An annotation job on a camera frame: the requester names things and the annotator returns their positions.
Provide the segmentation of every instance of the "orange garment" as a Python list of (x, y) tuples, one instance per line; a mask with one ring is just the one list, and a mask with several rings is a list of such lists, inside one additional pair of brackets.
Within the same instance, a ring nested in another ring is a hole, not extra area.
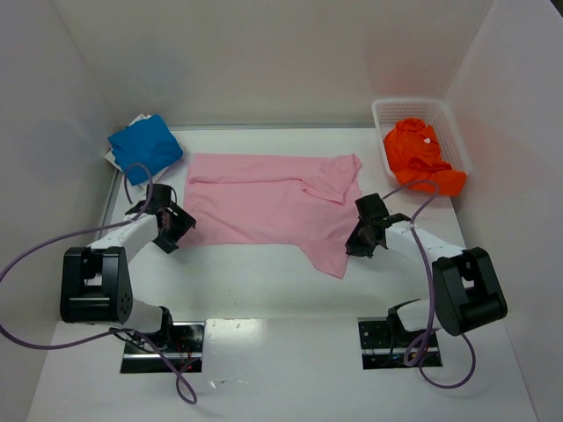
[[(434, 129), (423, 120), (398, 121), (385, 136), (384, 144), (389, 166), (401, 185), (414, 180), (433, 180), (440, 186), (440, 194), (447, 196), (458, 196), (464, 187), (467, 175), (452, 170), (450, 163), (442, 160)], [(428, 193), (435, 190), (429, 184), (410, 186), (410, 189)]]

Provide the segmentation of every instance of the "folded pink fabric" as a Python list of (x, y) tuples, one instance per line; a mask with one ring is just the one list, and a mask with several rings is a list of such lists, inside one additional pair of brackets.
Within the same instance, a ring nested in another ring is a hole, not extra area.
[(196, 154), (184, 209), (197, 226), (180, 245), (295, 244), (319, 271), (342, 278), (360, 167), (355, 155)]

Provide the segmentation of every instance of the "white table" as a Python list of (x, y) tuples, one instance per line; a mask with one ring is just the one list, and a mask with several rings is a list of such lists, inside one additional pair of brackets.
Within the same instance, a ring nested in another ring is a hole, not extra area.
[[(174, 134), (191, 153), (355, 153), (363, 162), (362, 192), (390, 190), (373, 129)], [(180, 203), (187, 162), (161, 179)], [(424, 198), (398, 193), (387, 204), (410, 215)], [(120, 187), (112, 221), (127, 208)], [(463, 245), (447, 198), (418, 223)], [(208, 320), (203, 372), (189, 375), (200, 402), (179, 400), (172, 375), (120, 375), (123, 345), (108, 338), (48, 354), (29, 421), (536, 420), (503, 323), (470, 334), (478, 369), (462, 389), (435, 389), (416, 369), (362, 370), (357, 318), (384, 317), (392, 305), (428, 296), (424, 271), (393, 252), (351, 258), (344, 280), (315, 270), (290, 245), (217, 245), (166, 256), (149, 244), (129, 270), (136, 298), (167, 306), (177, 321)], [(60, 323), (53, 343), (100, 331)], [(444, 333), (439, 342), (444, 367), (428, 372), (446, 383), (461, 379), (470, 364), (464, 342)]]

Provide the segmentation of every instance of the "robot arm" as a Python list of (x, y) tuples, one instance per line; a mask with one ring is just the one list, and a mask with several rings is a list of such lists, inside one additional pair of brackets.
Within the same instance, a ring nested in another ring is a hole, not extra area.
[[(380, 245), (422, 264), (408, 217), (389, 215), (377, 193), (360, 198), (356, 206), (360, 221), (347, 240), (348, 255), (371, 258)], [(436, 316), (446, 332), (459, 336), (507, 315), (501, 285), (485, 250), (464, 250), (418, 227), (416, 233), (432, 265)], [(425, 329), (428, 306), (428, 300), (414, 300), (389, 309), (390, 326), (395, 331)]]
[[(105, 324), (139, 332), (166, 334), (172, 325), (167, 308), (133, 298), (128, 263), (153, 242), (166, 253), (195, 219), (172, 202), (172, 189), (154, 185), (145, 214), (87, 247), (66, 251), (62, 267), (61, 317), (67, 323)], [(126, 213), (132, 218), (144, 201)]]

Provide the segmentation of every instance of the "pink cloth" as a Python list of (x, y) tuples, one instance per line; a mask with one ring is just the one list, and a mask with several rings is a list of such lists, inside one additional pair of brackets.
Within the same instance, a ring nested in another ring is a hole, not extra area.
[(184, 209), (197, 225), (181, 245), (295, 244), (319, 271), (342, 278), (360, 167), (355, 155), (196, 154)]

